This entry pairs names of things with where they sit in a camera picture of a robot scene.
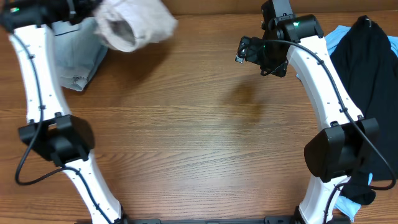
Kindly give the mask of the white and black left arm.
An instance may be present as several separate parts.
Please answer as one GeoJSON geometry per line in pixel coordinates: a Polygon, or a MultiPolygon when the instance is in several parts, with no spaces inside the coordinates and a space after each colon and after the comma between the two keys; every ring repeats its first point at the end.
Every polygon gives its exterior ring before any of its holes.
{"type": "Polygon", "coordinates": [[[27,125],[19,128],[27,145],[17,166],[15,181],[30,151],[56,170],[27,182],[36,184],[63,172],[73,182],[91,215],[92,223],[126,223],[123,207],[108,188],[96,163],[95,139],[89,123],[72,115],[55,68],[52,24],[78,24],[99,6],[99,1],[6,1],[1,25],[9,34],[24,81],[27,125]]]}

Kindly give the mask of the beige khaki shorts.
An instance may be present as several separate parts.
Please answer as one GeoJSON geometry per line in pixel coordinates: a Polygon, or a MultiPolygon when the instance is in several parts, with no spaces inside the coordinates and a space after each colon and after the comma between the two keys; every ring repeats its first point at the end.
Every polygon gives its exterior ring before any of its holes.
{"type": "Polygon", "coordinates": [[[105,0],[93,11],[95,34],[107,47],[133,52],[170,38],[178,21],[160,0],[105,0]]]}

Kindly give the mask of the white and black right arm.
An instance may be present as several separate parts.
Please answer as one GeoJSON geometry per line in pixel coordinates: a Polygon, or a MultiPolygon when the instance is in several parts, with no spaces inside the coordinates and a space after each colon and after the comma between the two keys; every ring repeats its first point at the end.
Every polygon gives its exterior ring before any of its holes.
{"type": "Polygon", "coordinates": [[[267,1],[261,10],[264,35],[243,37],[236,61],[258,65],[264,76],[283,77],[292,66],[313,106],[319,130],[304,149],[311,173],[304,199],[292,216],[267,217],[266,223],[349,223],[349,218],[335,218],[333,207],[368,159],[378,123],[364,118],[347,94],[315,16],[296,16],[288,1],[267,1]]]}

